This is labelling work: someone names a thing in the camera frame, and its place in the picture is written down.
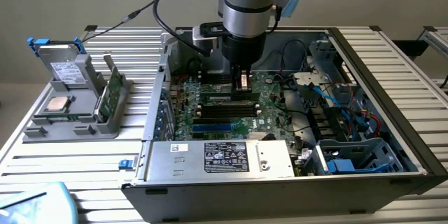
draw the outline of robotic arm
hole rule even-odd
[[[205,50],[217,43],[205,43],[221,37],[221,53],[230,63],[232,89],[250,92],[248,75],[250,65],[260,59],[266,38],[269,18],[276,14],[290,16],[298,0],[220,0],[222,22],[205,23],[193,29],[193,42]]]

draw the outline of warning label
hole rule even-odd
[[[206,173],[249,171],[245,142],[204,143],[204,170]]]
[[[84,84],[85,79],[74,62],[52,62],[50,66],[65,84]]]

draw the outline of green circuit board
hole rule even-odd
[[[229,93],[229,84],[200,84],[197,77],[189,77],[185,81],[177,84],[176,95],[177,102],[174,104],[176,114],[176,136],[177,141],[190,140],[224,140],[224,139],[250,139],[252,132],[272,133],[278,140],[286,142],[294,140],[294,135],[284,131],[276,125],[276,118],[281,121],[286,118],[286,113],[273,106],[269,98],[274,84],[266,84],[265,79],[273,80],[273,75],[262,72],[256,72],[250,77],[252,92],[260,93],[257,101],[214,101],[204,99],[204,93]],[[193,119],[200,118],[196,115],[198,103],[202,105],[249,105],[257,103],[261,113],[257,117],[230,118],[232,130],[229,131],[201,131],[202,137],[193,138]]]

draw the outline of gray wall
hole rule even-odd
[[[49,76],[33,57],[29,36],[70,39],[88,24],[110,26],[150,0],[0,0],[0,82],[46,82]],[[216,0],[162,0],[160,16],[172,26],[217,20]],[[145,12],[129,26],[156,26]],[[392,38],[414,38],[424,25],[448,26],[448,0],[301,0],[293,17],[280,25],[380,25]],[[418,60],[441,78],[448,62]]]

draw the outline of motherboard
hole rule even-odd
[[[274,137],[293,144],[288,114],[277,108],[284,105],[276,88],[280,78],[277,73],[254,72],[249,77],[252,92],[242,94],[232,94],[225,77],[197,75],[173,79],[174,140]]]

